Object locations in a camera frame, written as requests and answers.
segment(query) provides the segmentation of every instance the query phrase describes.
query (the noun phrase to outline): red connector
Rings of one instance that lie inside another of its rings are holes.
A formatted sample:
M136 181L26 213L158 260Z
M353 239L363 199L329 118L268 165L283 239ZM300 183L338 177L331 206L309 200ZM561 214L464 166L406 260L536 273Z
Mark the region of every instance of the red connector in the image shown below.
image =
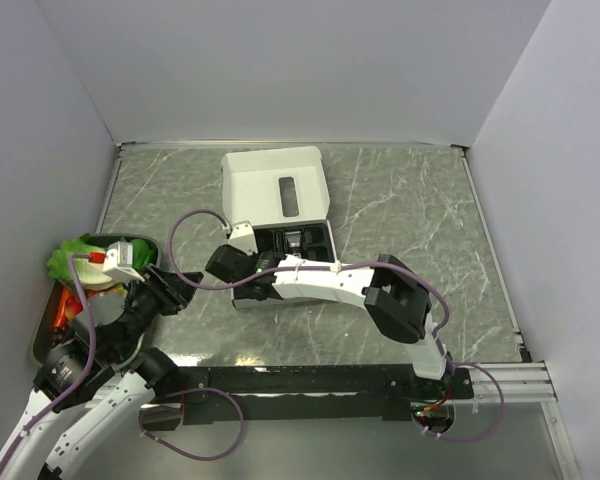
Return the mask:
M104 253L91 252L89 254L89 263L104 263Z

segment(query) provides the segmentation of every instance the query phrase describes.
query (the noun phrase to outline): marble tabletop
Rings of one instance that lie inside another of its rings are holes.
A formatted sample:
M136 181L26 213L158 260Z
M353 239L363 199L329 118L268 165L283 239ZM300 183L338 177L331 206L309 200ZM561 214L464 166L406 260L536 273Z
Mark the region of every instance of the marble tabletop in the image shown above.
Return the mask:
M467 178L462 151L432 146L318 145L331 196L328 218L346 263L397 256L447 298L441 337L456 360L519 362L513 323ZM220 159L244 148L131 147L102 232L155 238L196 208L221 211ZM175 238L184 271L202 271L224 241L218 222L194 218ZM168 268L166 254L162 266ZM209 275L206 281L217 283ZM434 318L441 309L434 303ZM404 345L383 337L366 311L334 303L236 311L230 293L198 291L177 316L158 318L145 345L182 366L406 363Z

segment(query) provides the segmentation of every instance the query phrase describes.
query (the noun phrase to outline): rectangular cutout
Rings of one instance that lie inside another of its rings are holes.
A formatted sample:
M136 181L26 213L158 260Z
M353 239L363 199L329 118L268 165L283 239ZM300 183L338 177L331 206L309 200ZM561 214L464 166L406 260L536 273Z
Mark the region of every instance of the rectangular cutout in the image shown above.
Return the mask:
M282 215L285 217L297 217L300 215L300 210L298 209L295 180L293 177L281 177L278 179L278 185L280 187Z

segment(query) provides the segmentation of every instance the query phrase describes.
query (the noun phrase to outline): white box lid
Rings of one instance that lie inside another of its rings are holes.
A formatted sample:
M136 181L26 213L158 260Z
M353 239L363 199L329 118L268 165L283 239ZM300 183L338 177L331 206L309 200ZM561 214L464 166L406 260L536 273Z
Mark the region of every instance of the white box lid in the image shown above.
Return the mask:
M222 209L231 224L249 221L257 228L327 218L329 192L317 147L227 153L222 177Z

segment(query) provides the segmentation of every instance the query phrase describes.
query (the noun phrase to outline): white wall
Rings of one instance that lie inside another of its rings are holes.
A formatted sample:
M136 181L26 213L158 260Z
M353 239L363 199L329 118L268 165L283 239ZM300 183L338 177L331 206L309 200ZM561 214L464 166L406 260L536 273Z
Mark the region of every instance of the white wall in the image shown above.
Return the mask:
M549 0L37 0L118 142L473 143Z
M554 0L470 166L531 353L600 479L600 0Z
M0 446L35 373L45 262L95 226L114 149L35 3L0 0Z

